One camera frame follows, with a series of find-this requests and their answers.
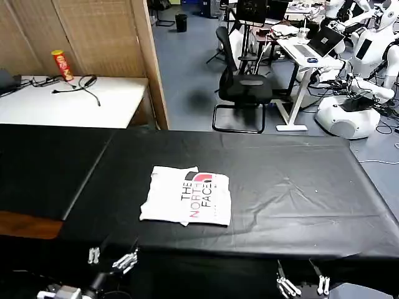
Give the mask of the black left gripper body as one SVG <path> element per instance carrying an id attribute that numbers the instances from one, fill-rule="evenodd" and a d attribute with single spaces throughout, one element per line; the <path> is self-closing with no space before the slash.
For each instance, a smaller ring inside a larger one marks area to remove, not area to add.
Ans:
<path id="1" fill-rule="evenodd" d="M 99 272 L 96 274 L 92 282 L 87 288 L 88 295 L 97 295 L 102 290 L 103 284 L 107 281 L 108 278 L 114 276 L 115 272 Z"/>

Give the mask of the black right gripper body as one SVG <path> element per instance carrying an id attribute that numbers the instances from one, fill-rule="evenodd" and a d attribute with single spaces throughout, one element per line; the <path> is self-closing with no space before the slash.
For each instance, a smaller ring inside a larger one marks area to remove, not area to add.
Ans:
<path id="1" fill-rule="evenodd" d="M 308 299 L 323 299 L 329 298 L 329 296 L 318 295 L 317 287 L 318 282 L 302 282 L 300 284 L 295 284 L 302 291 L 302 296 L 297 298 L 308 298 Z"/>

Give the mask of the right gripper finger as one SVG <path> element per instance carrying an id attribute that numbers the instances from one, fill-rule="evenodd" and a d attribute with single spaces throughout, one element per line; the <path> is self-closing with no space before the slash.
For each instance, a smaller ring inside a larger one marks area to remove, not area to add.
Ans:
<path id="1" fill-rule="evenodd" d="M 302 291 L 286 278 L 280 260 L 277 261 L 277 287 L 284 297 L 301 297 Z"/>
<path id="2" fill-rule="evenodd" d="M 322 274 L 320 268 L 313 263 L 311 259 L 309 259 L 309 263 L 311 264 L 312 268 L 314 269 L 315 273 L 319 278 L 318 287 L 317 287 L 317 294 L 329 296 L 330 295 L 330 277 L 325 276 Z"/>

